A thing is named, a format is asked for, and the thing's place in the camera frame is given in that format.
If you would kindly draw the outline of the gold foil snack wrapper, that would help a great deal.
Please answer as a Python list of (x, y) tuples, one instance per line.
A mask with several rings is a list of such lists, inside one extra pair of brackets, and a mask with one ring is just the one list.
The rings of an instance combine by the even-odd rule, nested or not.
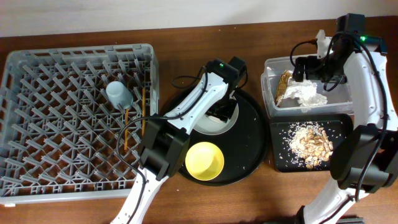
[(291, 78), (292, 78), (292, 72), (289, 70), (286, 70), (280, 76), (274, 100), (276, 107), (281, 106), (282, 100), (284, 99), (284, 95), (289, 84), (289, 80)]

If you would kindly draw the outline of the white round plate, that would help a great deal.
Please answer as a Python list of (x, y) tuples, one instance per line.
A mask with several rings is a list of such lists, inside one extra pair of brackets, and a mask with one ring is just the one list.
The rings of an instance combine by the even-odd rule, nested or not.
[(219, 118), (211, 115), (203, 115), (197, 124), (194, 126), (194, 130), (206, 135), (219, 135), (230, 130), (238, 119), (239, 105), (236, 104), (233, 111), (232, 117), (226, 121), (222, 121)]

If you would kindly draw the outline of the white paper napkin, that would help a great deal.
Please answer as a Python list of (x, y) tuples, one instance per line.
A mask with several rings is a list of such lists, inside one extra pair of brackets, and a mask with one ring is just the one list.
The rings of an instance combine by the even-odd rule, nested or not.
[(298, 99), (300, 106), (318, 106), (327, 104), (327, 97), (317, 92), (318, 85), (310, 80), (296, 82), (290, 79), (283, 99)]

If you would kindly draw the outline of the wooden chopstick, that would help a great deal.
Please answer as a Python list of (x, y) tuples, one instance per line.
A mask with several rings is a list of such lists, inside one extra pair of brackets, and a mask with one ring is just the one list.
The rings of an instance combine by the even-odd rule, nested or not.
[[(142, 87), (142, 117), (144, 117), (146, 115), (146, 88)], [(144, 136), (144, 131), (145, 131), (145, 127), (146, 127), (146, 122), (143, 119), (142, 120), (142, 137)]]
[[(126, 112), (125, 112), (125, 125), (127, 126), (128, 123), (129, 123), (129, 109), (126, 109)], [(128, 146), (127, 146), (128, 136), (129, 136), (129, 133), (128, 133), (128, 129), (126, 128), (125, 131), (124, 131), (124, 151), (125, 152), (128, 151)]]

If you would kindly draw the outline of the yellow bowl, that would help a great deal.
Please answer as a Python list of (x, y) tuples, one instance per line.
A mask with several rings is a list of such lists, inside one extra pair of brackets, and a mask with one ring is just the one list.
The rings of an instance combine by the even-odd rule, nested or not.
[(213, 180), (224, 168), (224, 155), (216, 144), (199, 142), (188, 150), (185, 167), (196, 180)]

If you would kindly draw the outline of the blue plastic cup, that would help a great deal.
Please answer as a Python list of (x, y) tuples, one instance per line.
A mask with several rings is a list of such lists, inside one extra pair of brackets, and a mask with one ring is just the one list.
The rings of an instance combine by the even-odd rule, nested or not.
[(134, 101), (132, 93), (119, 81), (113, 81), (107, 84), (106, 94), (110, 103), (116, 109), (118, 109), (119, 106), (124, 110), (129, 109)]

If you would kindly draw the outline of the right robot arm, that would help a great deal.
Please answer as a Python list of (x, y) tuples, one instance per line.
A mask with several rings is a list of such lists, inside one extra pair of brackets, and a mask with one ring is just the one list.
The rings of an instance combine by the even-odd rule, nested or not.
[(293, 79), (320, 80), (331, 91), (345, 80), (354, 106), (353, 132), (335, 147), (331, 177), (294, 223), (348, 223), (345, 213), (362, 198), (397, 179), (397, 113), (386, 75), (384, 39), (366, 35), (365, 17), (346, 14), (336, 20), (333, 37), (318, 34), (315, 56), (292, 58)]

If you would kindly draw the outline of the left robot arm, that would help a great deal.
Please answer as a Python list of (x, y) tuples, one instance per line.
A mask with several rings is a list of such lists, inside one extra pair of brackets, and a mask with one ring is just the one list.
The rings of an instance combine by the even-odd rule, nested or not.
[(211, 60), (195, 77), (194, 89), (163, 116), (145, 116), (147, 122), (136, 161), (128, 166), (137, 177), (113, 223), (142, 223), (162, 184), (181, 168), (190, 134), (198, 123), (206, 129), (232, 123), (238, 106), (233, 94), (247, 74), (244, 60)]

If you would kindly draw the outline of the grey plastic dishwasher rack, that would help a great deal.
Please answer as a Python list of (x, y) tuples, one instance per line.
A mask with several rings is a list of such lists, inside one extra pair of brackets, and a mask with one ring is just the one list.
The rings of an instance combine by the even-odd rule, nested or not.
[(159, 64), (149, 44), (18, 50), (7, 55), (1, 81), (1, 203), (126, 197), (142, 124), (128, 128), (128, 151), (118, 134), (125, 112), (106, 86), (132, 93), (129, 122), (159, 110)]

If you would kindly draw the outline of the clear plastic storage bin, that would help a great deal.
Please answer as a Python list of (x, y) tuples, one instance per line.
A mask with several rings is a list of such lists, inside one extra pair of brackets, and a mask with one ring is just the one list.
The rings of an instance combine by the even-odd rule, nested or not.
[(332, 91), (325, 91), (320, 80), (304, 80), (297, 85), (304, 86), (312, 93), (318, 93), (326, 100), (324, 105), (303, 106), (299, 98), (282, 99), (280, 107), (275, 105), (275, 98), (281, 76), (292, 73), (294, 67), (289, 57), (270, 58), (265, 61), (261, 76), (262, 95), (269, 118), (281, 116), (311, 116), (315, 114), (354, 114), (353, 99), (348, 83), (340, 83)]

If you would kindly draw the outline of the round black serving tray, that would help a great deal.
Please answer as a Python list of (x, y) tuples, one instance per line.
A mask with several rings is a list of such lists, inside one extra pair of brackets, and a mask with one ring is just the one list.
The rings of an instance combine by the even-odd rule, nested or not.
[(244, 90), (234, 93), (238, 102), (238, 118), (231, 129), (217, 135), (191, 132), (190, 144), (211, 142), (217, 145), (224, 155), (224, 167), (214, 179), (202, 181), (192, 177), (185, 166), (179, 174), (192, 182), (207, 186), (229, 185), (251, 175), (264, 160), (270, 140), (269, 125), (257, 101)]

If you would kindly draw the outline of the black rectangular tray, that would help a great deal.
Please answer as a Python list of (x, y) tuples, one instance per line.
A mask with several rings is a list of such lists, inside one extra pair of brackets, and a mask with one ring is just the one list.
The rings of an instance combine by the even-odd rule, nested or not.
[(334, 150), (353, 131), (347, 114), (279, 116), (271, 119), (275, 168), (280, 172), (329, 170)]

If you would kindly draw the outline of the food scraps in bowl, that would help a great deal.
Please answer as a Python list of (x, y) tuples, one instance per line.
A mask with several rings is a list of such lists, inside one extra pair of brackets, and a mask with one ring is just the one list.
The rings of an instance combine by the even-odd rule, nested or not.
[(284, 124), (277, 132), (277, 158), (282, 166), (303, 170), (325, 168), (334, 149), (346, 138), (341, 121), (304, 121)]

